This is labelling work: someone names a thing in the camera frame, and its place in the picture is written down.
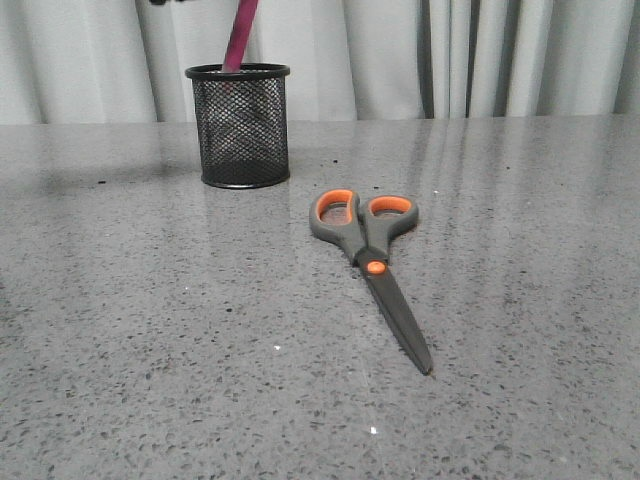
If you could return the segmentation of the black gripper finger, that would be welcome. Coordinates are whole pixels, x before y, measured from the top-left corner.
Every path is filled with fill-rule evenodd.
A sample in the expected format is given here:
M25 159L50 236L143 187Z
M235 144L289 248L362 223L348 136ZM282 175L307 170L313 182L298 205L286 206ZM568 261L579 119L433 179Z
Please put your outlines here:
M168 2L172 2L171 0L149 0L152 5L163 6Z

